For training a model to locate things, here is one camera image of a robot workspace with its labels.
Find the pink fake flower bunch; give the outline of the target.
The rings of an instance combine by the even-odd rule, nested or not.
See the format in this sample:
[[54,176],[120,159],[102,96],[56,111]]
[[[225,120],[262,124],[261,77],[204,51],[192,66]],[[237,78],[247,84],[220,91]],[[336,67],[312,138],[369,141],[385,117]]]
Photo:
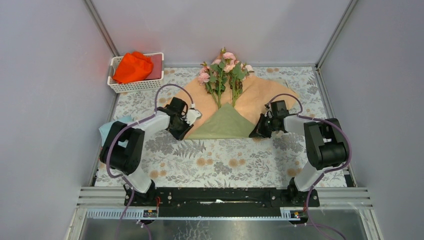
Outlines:
[[222,107],[222,97],[227,88],[230,89],[232,106],[243,93],[243,82],[255,71],[246,62],[240,61],[236,55],[221,48],[219,55],[211,64],[201,64],[197,80],[204,86],[207,94],[212,96],[218,108]]

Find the orange wrapping paper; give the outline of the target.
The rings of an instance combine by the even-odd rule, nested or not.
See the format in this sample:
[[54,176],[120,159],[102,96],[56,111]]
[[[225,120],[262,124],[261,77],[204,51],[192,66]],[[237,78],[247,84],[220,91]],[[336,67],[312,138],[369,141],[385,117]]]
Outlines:
[[[184,87],[184,90],[177,93],[175,97],[182,99],[188,105],[194,102],[195,108],[202,114],[201,118],[196,120],[194,126],[185,135],[185,137],[188,136],[191,131],[201,126],[217,110],[220,109],[217,107],[212,96],[207,94],[205,87],[200,85],[197,78],[188,83]],[[232,107],[256,126],[260,115],[267,112],[265,105],[271,99],[275,99],[276,101],[284,100],[286,107],[291,109],[296,103],[298,97],[298,94],[278,82],[259,78],[253,74],[244,80],[243,93],[236,100],[235,106]],[[223,94],[221,103],[222,106],[225,104],[231,104],[231,93],[229,88],[227,88]]]

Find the olive green wrapping paper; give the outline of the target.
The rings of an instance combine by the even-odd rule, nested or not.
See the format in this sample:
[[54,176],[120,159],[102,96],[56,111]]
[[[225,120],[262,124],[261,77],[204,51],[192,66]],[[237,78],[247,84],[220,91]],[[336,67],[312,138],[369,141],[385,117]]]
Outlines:
[[186,140],[245,139],[255,125],[226,103],[202,125],[192,130]]

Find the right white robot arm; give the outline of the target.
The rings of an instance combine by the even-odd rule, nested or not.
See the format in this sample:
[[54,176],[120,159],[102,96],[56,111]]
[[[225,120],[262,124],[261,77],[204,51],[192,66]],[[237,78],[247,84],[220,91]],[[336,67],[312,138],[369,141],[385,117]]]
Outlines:
[[306,192],[317,185],[325,173],[346,163],[350,157],[350,145],[340,122],[336,118],[318,119],[291,114],[284,100],[265,106],[259,120],[249,134],[250,138],[270,138],[272,133],[282,131],[304,137],[307,163],[302,171],[290,181],[287,201],[293,206],[301,205]]

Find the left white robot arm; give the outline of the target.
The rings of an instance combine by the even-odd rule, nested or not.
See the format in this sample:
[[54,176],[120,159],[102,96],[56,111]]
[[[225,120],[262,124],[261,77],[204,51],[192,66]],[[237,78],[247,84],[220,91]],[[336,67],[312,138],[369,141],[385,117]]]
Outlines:
[[176,140],[183,140],[202,114],[195,104],[188,105],[180,98],[172,98],[165,107],[158,107],[152,116],[132,123],[115,121],[101,149],[99,159],[108,170],[136,191],[136,199],[144,206],[155,200],[153,180],[142,168],[141,160],[145,140],[160,131],[168,131]]

